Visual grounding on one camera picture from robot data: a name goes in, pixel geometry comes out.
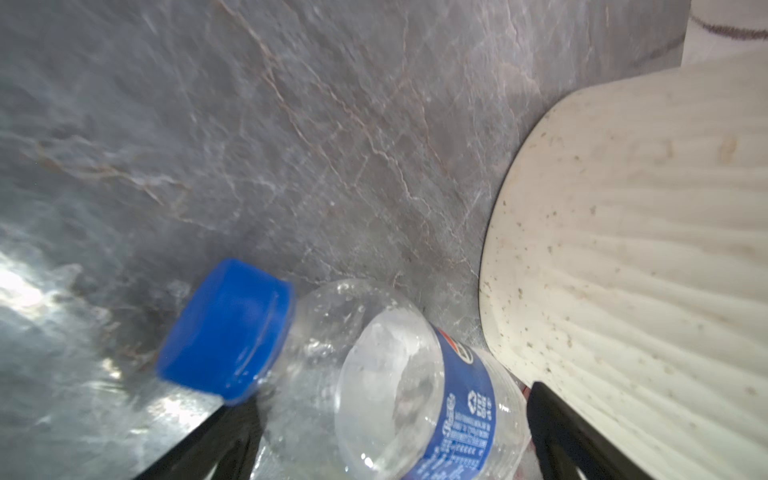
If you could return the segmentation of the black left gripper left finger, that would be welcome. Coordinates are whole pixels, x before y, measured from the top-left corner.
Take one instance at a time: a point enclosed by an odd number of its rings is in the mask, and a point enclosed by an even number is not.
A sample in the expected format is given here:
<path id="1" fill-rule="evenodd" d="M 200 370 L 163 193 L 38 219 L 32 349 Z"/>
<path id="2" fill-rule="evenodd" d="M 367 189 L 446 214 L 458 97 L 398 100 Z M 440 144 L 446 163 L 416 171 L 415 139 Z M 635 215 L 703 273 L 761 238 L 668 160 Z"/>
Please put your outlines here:
<path id="1" fill-rule="evenodd" d="M 253 472 L 262 436 L 254 399 L 223 406 L 137 477 L 246 480 Z"/>

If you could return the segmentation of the blue label blue-cap bottle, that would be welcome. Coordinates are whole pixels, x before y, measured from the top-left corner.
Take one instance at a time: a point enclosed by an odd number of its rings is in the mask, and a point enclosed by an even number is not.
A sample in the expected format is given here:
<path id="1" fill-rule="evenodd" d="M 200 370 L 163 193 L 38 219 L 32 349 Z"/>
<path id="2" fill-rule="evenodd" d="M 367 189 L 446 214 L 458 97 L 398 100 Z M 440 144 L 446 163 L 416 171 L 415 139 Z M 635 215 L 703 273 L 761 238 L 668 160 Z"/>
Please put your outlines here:
<path id="1" fill-rule="evenodd" d="M 228 259 L 166 337 L 157 374 L 256 403 L 292 479 L 510 479 L 530 442 L 506 369 L 406 297 L 349 279 L 298 296 Z"/>

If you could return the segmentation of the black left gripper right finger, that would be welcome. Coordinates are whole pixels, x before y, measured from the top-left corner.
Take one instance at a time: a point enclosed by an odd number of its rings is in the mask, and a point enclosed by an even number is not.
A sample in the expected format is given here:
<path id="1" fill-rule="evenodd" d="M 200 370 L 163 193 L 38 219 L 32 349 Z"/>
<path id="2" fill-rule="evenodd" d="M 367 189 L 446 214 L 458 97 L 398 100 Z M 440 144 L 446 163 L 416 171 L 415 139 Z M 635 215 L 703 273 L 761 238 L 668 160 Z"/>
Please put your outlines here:
<path id="1" fill-rule="evenodd" d="M 532 384 L 526 416 L 544 479 L 651 479 L 546 384 Z"/>

